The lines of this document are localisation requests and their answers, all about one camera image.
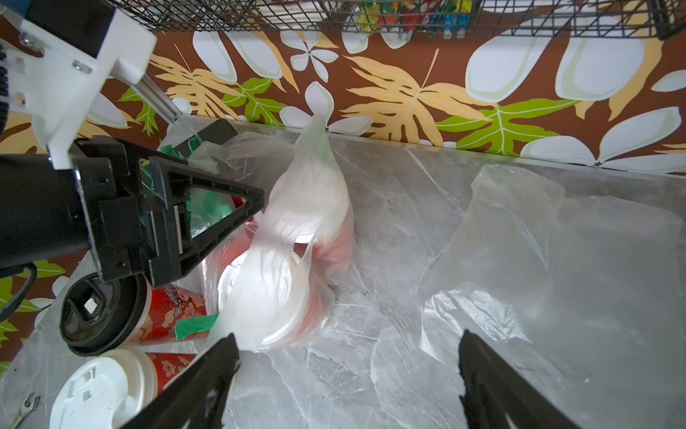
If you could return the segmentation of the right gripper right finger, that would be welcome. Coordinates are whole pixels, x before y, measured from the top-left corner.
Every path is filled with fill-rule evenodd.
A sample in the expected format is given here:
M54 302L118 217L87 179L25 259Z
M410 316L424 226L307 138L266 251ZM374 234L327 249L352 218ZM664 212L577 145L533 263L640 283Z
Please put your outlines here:
M478 335L464 331L458 348L470 428L575 428Z

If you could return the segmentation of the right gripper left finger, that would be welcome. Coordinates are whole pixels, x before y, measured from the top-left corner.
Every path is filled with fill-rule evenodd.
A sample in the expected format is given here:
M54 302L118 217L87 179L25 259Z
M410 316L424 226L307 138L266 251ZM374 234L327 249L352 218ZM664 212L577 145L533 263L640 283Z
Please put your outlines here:
M239 371L235 336L218 341L185 370L126 428L222 428L232 383Z

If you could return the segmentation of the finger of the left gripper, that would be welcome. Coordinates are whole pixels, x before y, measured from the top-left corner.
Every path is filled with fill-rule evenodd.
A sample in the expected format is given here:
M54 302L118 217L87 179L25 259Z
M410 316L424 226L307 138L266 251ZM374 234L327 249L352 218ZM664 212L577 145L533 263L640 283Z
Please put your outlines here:
M150 157L148 169L155 197L149 203L154 253L146 278L162 287L187 276L234 230L264 206L264 191L188 166L174 158ZM198 235L190 228L187 202L191 191L203 189L243 200L243 205Z

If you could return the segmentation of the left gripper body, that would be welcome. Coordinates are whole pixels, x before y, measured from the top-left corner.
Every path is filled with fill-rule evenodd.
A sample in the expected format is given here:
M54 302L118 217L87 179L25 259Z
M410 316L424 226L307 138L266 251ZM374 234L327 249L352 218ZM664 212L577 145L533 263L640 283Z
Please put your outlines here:
M152 189L156 172L145 174L140 164L160 158L186 168L188 162L107 136L75 139L69 158L99 280L145 275L161 287L186 277L188 262L178 246L188 243L188 227L180 227L179 240L166 242L164 234L174 229L164 216L174 211Z

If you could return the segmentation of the green straw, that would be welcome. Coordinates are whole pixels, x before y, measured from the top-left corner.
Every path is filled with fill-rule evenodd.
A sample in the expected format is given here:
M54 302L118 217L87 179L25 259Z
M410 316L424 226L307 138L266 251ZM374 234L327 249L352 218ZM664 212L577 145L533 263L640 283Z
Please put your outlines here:
M217 318L217 315L210 315L180 319L174 327L176 341L194 340L202 335L207 336L213 329Z

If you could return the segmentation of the clear plastic carrier bag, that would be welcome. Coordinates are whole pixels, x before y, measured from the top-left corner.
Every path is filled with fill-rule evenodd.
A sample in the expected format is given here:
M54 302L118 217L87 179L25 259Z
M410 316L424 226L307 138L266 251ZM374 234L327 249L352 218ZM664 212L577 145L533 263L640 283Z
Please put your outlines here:
M251 242L248 250L267 248L295 252L310 263L312 271L312 251L309 246L300 247L295 236L279 227L277 204L269 201L275 182L286 172L306 164L335 164L339 167L326 133L326 120L322 115L308 119L307 125L295 142L287 142L273 135L244 132L229 139L224 145L204 143L194 152L189 163L201 170L232 178L243 184L250 184L264 190L266 203L250 220L246 221ZM234 259L219 259L213 252L201 263L198 273L205 293L205 302L210 312L219 315L218 282L221 273ZM333 292L333 286L327 284ZM304 343L286 346L300 346L314 339L320 328ZM205 338L205 346L211 347L217 341Z

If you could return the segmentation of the black lid red cup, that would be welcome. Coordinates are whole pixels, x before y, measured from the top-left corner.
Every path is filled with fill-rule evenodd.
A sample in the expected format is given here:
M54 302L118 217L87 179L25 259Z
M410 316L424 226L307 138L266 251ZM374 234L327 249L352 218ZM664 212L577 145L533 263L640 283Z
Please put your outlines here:
M142 275L101 282L93 273L67 291L59 329L71 352L98 356L129 346L177 342L183 320L207 316L204 297L176 285L153 288Z

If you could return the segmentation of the white lid cup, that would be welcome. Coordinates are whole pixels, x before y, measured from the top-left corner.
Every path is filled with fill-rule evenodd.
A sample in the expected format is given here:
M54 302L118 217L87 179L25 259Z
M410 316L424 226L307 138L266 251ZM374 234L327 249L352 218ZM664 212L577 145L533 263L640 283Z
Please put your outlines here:
M58 393L48 427L120 428L156 399L196 356L122 348L78 368Z
M217 289L219 315L210 339L233 334L240 350L253 352L306 342L323 327L334 302L307 260L267 248L234 258Z
M284 173L274 184L279 227L309 246L312 267L330 285L341 284L355 247L354 212L348 186L335 164L306 164Z

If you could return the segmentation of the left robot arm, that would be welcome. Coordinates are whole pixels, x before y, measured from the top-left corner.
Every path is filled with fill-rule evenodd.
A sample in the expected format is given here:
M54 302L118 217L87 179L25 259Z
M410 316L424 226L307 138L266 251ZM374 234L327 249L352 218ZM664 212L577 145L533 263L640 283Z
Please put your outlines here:
M200 234L187 203L204 189L242 200ZM64 170L47 155L1 159L1 266L82 250L105 282L143 275L156 288L188 275L264 205L264 191L122 139L77 139Z

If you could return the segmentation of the green wrapped straws bundle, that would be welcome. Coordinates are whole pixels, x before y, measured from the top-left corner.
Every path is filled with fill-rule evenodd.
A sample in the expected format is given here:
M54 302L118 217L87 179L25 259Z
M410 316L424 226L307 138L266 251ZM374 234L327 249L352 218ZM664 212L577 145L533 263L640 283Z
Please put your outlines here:
M165 151L167 146L160 146L159 152L168 155ZM148 167L148 159L139 159L139 172L141 177L142 189L146 195L154 195L153 176ZM190 192L189 200L187 201L187 211L190 215L189 229L193 238L200 233L206 231L211 225L221 221L214 214L214 202L220 194L205 189L194 188Z

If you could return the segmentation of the red straw holder cup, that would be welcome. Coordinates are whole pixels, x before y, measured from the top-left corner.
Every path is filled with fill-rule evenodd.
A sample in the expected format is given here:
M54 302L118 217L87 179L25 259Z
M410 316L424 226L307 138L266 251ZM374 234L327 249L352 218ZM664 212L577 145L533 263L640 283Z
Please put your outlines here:
M243 206L243 201L240 198L220 195L214 202L214 214L219 220L233 214L238 208ZM247 225L243 223L230 235L228 235L223 242L213 251L213 256L219 259L234 259L243 252L247 251L251 242L251 236L248 233Z

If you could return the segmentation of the black plastic case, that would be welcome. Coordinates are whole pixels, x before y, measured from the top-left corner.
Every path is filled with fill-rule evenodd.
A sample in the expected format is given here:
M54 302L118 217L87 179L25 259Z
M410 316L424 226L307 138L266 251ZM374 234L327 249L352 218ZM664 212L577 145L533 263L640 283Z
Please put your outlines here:
M204 143L223 144L238 136L238 131L226 119L216 119L210 123L196 126L189 137L179 143L169 145L165 151L168 155L187 160Z

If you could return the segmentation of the steel wrench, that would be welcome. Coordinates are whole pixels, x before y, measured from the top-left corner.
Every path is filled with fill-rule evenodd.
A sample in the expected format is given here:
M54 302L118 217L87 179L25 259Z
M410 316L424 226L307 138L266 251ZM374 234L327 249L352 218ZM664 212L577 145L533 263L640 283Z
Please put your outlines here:
M28 394L21 403L9 428L17 429L23 423L26 417L30 415L39 406L39 402L39 395L37 395L36 393Z

